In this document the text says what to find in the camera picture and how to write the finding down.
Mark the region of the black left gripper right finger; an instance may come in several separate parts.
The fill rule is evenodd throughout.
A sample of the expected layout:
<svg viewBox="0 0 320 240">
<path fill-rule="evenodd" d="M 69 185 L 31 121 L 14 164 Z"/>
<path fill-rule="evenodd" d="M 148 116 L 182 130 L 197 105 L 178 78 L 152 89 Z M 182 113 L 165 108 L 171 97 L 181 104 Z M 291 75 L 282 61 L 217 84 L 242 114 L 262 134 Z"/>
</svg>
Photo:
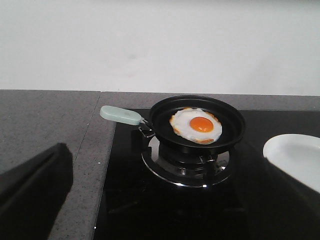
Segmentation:
<svg viewBox="0 0 320 240">
<path fill-rule="evenodd" d="M 318 240 L 320 195 L 259 154 L 247 157 L 247 212 L 255 240 Z"/>
</svg>

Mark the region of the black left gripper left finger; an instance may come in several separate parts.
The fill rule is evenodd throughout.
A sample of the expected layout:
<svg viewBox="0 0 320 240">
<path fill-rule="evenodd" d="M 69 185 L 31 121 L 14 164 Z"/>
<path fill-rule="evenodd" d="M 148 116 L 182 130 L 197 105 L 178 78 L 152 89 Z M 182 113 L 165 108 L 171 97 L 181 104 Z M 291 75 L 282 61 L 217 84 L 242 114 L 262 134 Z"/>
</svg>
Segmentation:
<svg viewBox="0 0 320 240">
<path fill-rule="evenodd" d="M 73 155 L 57 143 L 0 176 L 0 238 L 46 240 L 73 185 Z"/>
</svg>

